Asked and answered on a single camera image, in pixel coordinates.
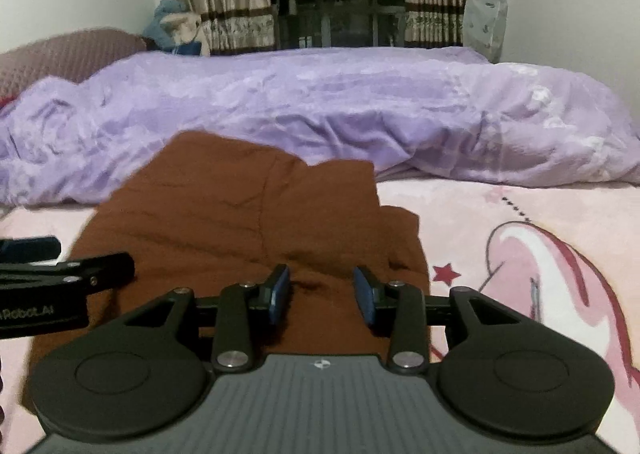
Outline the brown garment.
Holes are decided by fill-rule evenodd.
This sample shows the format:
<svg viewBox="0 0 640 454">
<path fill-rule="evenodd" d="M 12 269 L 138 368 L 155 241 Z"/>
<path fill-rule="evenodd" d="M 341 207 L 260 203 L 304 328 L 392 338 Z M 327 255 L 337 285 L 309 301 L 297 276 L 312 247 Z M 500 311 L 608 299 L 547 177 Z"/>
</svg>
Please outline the brown garment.
<svg viewBox="0 0 640 454">
<path fill-rule="evenodd" d="M 412 212 L 378 200 L 368 162 L 309 166 L 277 150 L 186 132 L 102 203 L 80 234 L 73 258 L 129 252 L 136 279 L 92 295 L 98 326 L 176 287 L 213 296 L 239 282 L 261 282 L 280 263 L 293 299 L 276 350 L 380 353 L 367 329 L 352 272 L 366 266 L 383 281 L 428 284 Z"/>
</svg>

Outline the blue and white clothes pile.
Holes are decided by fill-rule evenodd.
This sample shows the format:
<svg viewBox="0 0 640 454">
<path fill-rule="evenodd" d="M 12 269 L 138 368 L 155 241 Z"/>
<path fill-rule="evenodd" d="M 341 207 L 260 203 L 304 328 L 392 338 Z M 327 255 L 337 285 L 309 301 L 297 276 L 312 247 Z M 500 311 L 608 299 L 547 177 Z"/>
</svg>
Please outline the blue and white clothes pile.
<svg viewBox="0 0 640 454">
<path fill-rule="evenodd" d="M 142 37 L 150 48 L 182 55 L 209 56 L 204 21 L 180 0 L 160 0 Z"/>
</svg>

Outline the pink cartoon blanket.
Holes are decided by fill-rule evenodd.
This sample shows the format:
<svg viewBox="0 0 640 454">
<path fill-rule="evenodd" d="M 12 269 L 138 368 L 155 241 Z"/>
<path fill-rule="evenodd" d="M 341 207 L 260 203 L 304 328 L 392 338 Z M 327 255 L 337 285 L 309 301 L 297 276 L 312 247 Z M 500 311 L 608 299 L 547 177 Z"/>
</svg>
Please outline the pink cartoon blanket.
<svg viewBox="0 0 640 454">
<path fill-rule="evenodd" d="M 600 354 L 615 396 L 596 442 L 639 448 L 639 191 L 626 184 L 516 188 L 450 180 L 376 184 L 384 206 L 419 219 L 429 292 L 468 286 Z M 5 237 L 52 235 L 71 256 L 99 207 L 15 208 Z M 502 453 L 436 411 L 422 386 L 393 380 L 369 359 L 297 353 L 244 386 L 224 386 L 224 408 L 204 408 L 181 453 Z"/>
</svg>

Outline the purple duvet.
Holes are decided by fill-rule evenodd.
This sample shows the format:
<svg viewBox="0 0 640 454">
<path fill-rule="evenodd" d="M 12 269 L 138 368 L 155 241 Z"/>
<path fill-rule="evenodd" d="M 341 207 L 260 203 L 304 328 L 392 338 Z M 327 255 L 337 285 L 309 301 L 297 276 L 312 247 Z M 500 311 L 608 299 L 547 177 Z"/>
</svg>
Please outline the purple duvet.
<svg viewBox="0 0 640 454">
<path fill-rule="evenodd" d="M 78 82 L 37 81 L 1 112 L 6 206 L 94 205 L 188 130 L 270 145 L 311 165 L 372 162 L 553 188 L 639 180 L 639 128 L 604 84 L 488 62 L 467 48 L 138 53 Z"/>
</svg>

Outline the mauve textured pillow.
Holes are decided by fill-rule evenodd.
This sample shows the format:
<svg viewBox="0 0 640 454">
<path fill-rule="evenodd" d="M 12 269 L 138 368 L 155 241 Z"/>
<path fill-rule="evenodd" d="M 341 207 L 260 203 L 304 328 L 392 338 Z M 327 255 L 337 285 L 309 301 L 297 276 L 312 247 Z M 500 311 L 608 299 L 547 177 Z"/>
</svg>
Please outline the mauve textured pillow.
<svg viewBox="0 0 640 454">
<path fill-rule="evenodd" d="M 146 50 L 148 45 L 142 36 L 116 28 L 93 28 L 3 52 L 1 106 L 47 76 L 81 82 L 107 65 Z"/>
</svg>

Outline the grey plastic bag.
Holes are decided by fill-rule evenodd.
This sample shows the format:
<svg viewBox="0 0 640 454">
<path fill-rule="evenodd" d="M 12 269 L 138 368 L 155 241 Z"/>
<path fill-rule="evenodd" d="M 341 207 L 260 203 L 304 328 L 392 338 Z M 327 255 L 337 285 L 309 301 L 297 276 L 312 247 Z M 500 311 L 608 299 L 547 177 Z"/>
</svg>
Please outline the grey plastic bag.
<svg viewBox="0 0 640 454">
<path fill-rule="evenodd" d="M 487 58 L 498 63 L 501 58 L 508 0 L 466 0 L 463 12 L 462 42 Z"/>
</svg>

